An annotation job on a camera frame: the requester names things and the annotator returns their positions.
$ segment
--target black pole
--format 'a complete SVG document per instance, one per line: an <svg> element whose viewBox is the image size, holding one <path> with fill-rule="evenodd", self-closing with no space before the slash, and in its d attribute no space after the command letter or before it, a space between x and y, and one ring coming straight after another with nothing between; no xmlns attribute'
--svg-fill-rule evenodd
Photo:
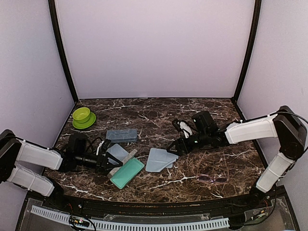
<svg viewBox="0 0 308 231"><path fill-rule="evenodd" d="M77 93L76 93L76 89L75 89L75 86L74 86L74 83L73 83L71 73L70 73L69 68L68 68L68 63L67 63L66 55L65 55L65 52L64 52L64 47L63 47L63 43L62 43L60 27L59 27L59 22L58 22L58 17L57 17L56 5L55 5L54 0L48 0L48 4L49 4L49 11L50 11L50 16L51 16L51 22L52 22L54 37L56 39L58 52L59 52L62 67L63 67L63 70L64 70L65 78L66 78L69 90L71 91L71 95L73 97L73 100L74 100L75 103L77 103L78 102L78 96L77 96Z"/></svg>
<svg viewBox="0 0 308 231"><path fill-rule="evenodd" d="M245 81L245 77L246 77L246 74L247 74L247 70L248 70L248 66L249 66L249 62L250 62L250 58L251 58L251 54L252 54L252 50L253 50L253 47L254 47L255 38L256 38L256 34L257 34L257 27L258 27L260 10L261 10L261 2L262 2L262 0L256 0L255 1L254 15L253 15L253 18L252 18L246 54L245 54L240 78L239 78L239 81L237 83L236 90L235 90L235 93L234 93L234 96L233 96L233 100L235 102L237 102L239 97L240 97L240 94L241 94L241 91L242 91L242 88L243 88L243 84L244 84L244 81Z"/></svg>

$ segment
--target brown marble tabletop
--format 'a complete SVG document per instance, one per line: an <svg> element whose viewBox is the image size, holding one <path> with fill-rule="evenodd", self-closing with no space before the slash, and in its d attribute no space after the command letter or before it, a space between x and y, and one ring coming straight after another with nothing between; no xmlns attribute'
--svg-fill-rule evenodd
<svg viewBox="0 0 308 231"><path fill-rule="evenodd" d="M81 100L75 109L88 107L96 122L84 130L75 129L70 116L56 144L62 148L71 134L85 133L90 140L106 136L107 130L136 128L136 143L120 144L128 152L137 149L136 158L145 165L151 148L167 148L179 137L171 121L191 122L195 113L208 110L219 126L239 119L230 99L97 99ZM46 169L45 176L56 180L64 193L82 198L135 203L196 202L243 195L249 192L264 170L251 141L208 151L194 150L179 157L173 168L149 173L145 168L123 189L118 189L94 169L59 173ZM226 183L204 183L197 174L227 177Z"/></svg>

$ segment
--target white vent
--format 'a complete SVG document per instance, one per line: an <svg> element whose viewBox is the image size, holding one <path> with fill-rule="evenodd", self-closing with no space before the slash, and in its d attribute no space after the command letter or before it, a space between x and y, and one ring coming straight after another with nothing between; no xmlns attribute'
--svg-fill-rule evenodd
<svg viewBox="0 0 308 231"><path fill-rule="evenodd" d="M69 225L68 221L70 215L68 213L55 212L35 205L32 206L31 213L36 214L43 218L47 218L49 220L53 220L58 223ZM192 222L192 223L159 224L159 225L115 223L115 222L101 221L95 219L91 219L91 221L95 224L96 230L98 231L206 231L206 230L216 230L229 227L228 218ZM90 225L88 227L88 230L94 230L93 226Z"/></svg>

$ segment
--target lime green bowl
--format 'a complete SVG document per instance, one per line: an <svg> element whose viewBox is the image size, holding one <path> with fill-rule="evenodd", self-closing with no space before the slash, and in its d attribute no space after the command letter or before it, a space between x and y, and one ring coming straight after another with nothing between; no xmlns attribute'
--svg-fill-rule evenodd
<svg viewBox="0 0 308 231"><path fill-rule="evenodd" d="M80 124L86 123L90 119L90 109L87 107L80 107L73 113L73 119Z"/></svg>

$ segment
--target green tray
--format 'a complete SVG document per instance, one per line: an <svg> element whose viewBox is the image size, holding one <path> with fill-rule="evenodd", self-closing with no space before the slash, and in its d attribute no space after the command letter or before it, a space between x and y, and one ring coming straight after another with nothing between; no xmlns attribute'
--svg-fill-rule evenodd
<svg viewBox="0 0 308 231"><path fill-rule="evenodd" d="M119 189L123 189L144 167L144 164L132 158L119 171L117 171L110 181Z"/></svg>

